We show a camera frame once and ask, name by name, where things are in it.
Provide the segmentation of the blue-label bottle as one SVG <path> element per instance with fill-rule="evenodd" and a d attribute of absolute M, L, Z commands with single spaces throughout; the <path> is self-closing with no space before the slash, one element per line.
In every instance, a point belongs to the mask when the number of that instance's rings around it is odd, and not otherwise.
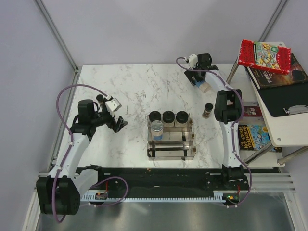
<path fill-rule="evenodd" d="M 151 123 L 151 136 L 153 141 L 160 141 L 163 137 L 164 126 L 159 120 L 155 120 Z"/>
<path fill-rule="evenodd" d="M 211 86 L 206 81 L 196 82 L 196 86 L 202 93 L 207 93 L 211 89 Z"/>

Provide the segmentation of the black-cap spice bottle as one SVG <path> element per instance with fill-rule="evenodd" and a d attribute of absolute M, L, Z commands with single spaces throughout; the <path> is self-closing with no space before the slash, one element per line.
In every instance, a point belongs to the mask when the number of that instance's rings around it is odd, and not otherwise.
<path fill-rule="evenodd" d="M 103 106 L 104 103 L 106 102 L 106 98 L 102 94 L 98 94 L 96 96 L 96 101 L 98 102 L 100 106 Z"/>
<path fill-rule="evenodd" d="M 212 103 L 206 103 L 204 111 L 203 111 L 203 114 L 202 114 L 202 117 L 203 118 L 209 118 L 213 108 L 214 108 L 214 106 L 213 106 Z"/>

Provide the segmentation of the black knob-lid glass jar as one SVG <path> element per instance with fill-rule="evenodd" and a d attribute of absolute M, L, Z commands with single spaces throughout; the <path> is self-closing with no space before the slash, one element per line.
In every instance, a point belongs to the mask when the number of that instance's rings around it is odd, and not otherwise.
<path fill-rule="evenodd" d="M 161 113 L 159 111 L 151 111 L 149 113 L 149 124 L 157 120 L 161 121 Z"/>

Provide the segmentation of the clear three-slot organizer tray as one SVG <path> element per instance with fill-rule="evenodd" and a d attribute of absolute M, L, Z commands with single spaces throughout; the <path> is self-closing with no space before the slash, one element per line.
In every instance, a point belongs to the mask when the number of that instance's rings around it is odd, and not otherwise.
<path fill-rule="evenodd" d="M 149 160 L 192 160 L 195 157 L 194 133 L 192 119 L 189 115 L 187 127 L 164 127 L 163 137 L 160 141 L 153 141 L 151 124 L 147 116 L 147 156 Z"/>

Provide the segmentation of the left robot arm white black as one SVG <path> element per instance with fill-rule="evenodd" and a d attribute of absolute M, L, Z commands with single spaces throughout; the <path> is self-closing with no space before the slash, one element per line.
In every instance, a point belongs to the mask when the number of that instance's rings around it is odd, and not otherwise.
<path fill-rule="evenodd" d="M 78 114 L 69 128 L 66 152 L 59 157 L 53 169 L 36 183 L 40 211 L 50 215 L 74 215 L 79 210 L 81 197 L 91 187 L 101 189 L 105 176 L 101 167 L 84 167 L 76 173 L 78 164 L 88 148 L 96 128 L 106 125 L 118 133 L 128 124 L 123 117 L 115 119 L 121 103 L 113 97 L 98 95 L 97 101 L 90 99 L 78 103 Z"/>

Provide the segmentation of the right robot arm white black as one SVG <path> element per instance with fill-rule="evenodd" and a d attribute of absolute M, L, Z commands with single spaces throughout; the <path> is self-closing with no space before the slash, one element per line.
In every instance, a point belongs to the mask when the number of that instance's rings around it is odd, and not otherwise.
<path fill-rule="evenodd" d="M 214 116 L 221 127 L 224 149 L 220 183 L 223 188 L 232 189 L 244 178 L 238 141 L 238 125 L 244 109 L 242 93 L 220 76 L 219 69 L 212 65 L 210 54 L 192 54 L 183 59 L 189 65 L 184 74 L 193 86 L 202 91 L 210 86 L 217 92 Z"/>

